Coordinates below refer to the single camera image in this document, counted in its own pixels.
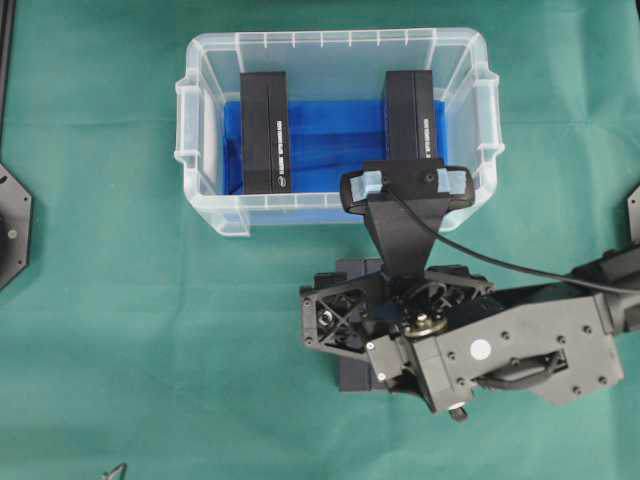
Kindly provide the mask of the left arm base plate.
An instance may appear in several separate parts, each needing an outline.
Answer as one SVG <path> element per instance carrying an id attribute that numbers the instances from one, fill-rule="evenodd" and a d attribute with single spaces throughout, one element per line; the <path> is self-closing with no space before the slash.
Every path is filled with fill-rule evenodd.
<path id="1" fill-rule="evenodd" d="M 1 165 L 1 288 L 29 264 L 32 195 Z"/>

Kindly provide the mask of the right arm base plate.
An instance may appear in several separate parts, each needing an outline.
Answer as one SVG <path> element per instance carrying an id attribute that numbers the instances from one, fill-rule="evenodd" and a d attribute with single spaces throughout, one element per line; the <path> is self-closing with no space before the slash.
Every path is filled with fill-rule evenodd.
<path id="1" fill-rule="evenodd" d="M 630 240 L 638 244 L 640 241 L 640 185 L 627 196 L 627 218 Z"/>

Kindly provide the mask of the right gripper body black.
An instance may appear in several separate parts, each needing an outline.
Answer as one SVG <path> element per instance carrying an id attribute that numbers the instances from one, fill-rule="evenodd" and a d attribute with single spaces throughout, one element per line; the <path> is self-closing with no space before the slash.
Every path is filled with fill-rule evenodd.
<path id="1" fill-rule="evenodd" d="M 378 264 L 343 264 L 300 291 L 303 342 L 340 359 L 346 392 L 386 390 L 422 400 L 469 400 L 495 373 L 462 373 L 464 357 L 489 358 L 486 339 L 451 341 L 494 314 L 494 285 L 462 265 L 389 279 Z"/>

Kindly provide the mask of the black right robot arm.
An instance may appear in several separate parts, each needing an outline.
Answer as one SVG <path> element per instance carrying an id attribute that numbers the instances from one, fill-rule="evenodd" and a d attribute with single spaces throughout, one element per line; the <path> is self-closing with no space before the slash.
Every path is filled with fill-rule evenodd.
<path id="1" fill-rule="evenodd" d="M 412 395 L 456 421 L 480 388 L 561 405 L 621 381 L 615 339 L 639 328 L 637 247 L 573 274 L 499 290 L 461 265 L 392 280 L 378 259 L 344 260 L 301 288 L 302 340 L 339 357 L 342 390 Z"/>

